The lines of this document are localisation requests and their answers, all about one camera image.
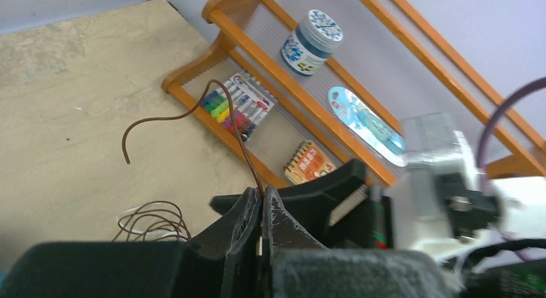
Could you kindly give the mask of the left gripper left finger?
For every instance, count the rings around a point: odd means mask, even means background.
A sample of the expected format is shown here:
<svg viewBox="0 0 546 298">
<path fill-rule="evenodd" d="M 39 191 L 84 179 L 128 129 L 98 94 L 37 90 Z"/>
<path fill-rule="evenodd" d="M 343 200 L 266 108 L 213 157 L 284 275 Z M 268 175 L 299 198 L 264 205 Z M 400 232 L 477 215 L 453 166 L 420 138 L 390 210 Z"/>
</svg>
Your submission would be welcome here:
<svg viewBox="0 0 546 298">
<path fill-rule="evenodd" d="M 248 188 L 186 242 L 35 245 L 1 285 L 2 297 L 255 297 L 261 199 Z"/>
</svg>

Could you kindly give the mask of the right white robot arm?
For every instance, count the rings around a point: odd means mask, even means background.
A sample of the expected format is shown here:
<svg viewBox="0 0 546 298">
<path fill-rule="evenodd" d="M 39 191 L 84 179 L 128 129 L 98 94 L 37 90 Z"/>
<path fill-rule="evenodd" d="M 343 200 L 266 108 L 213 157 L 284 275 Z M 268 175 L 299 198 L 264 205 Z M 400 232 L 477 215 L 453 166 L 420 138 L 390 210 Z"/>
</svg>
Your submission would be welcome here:
<svg viewBox="0 0 546 298">
<path fill-rule="evenodd" d="M 353 159 L 304 184 L 214 197 L 216 212 L 243 212 L 225 275 L 234 277 L 261 226 L 259 278 L 273 297 L 524 295 L 504 281 L 500 268 L 482 274 L 473 268 L 500 252 L 545 248 L 538 233 L 545 206 L 534 195 L 545 189 L 543 178 L 499 180 L 485 195 L 471 160 L 426 154 L 412 159 L 397 184 L 368 187 L 363 202 L 329 225 L 331 211 L 365 176 L 365 164 Z"/>
</svg>

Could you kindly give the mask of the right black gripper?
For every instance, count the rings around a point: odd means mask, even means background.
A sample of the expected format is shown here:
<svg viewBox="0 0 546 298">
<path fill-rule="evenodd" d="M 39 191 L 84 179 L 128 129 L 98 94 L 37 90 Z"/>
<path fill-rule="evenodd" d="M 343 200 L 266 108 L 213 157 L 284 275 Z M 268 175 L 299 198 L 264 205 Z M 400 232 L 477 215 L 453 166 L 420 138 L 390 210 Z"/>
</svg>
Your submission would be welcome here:
<svg viewBox="0 0 546 298">
<path fill-rule="evenodd" d="M 365 198 L 334 225 L 330 215 L 353 193 L 365 188 L 366 165 L 352 159 L 310 182 L 263 191 L 264 245 L 326 245 L 329 248 L 394 247 L 391 198 L 371 185 Z"/>
</svg>

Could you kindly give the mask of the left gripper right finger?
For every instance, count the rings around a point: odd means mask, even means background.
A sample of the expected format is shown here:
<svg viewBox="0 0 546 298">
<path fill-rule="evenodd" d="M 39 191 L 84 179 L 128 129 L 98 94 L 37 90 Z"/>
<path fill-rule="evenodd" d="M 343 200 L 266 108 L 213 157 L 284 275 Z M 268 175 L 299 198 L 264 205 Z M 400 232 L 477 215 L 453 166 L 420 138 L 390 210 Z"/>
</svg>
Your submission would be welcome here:
<svg viewBox="0 0 546 298">
<path fill-rule="evenodd" d="M 436 262 L 411 250 L 328 249 L 265 189 L 263 258 L 271 297 L 451 297 Z"/>
</svg>

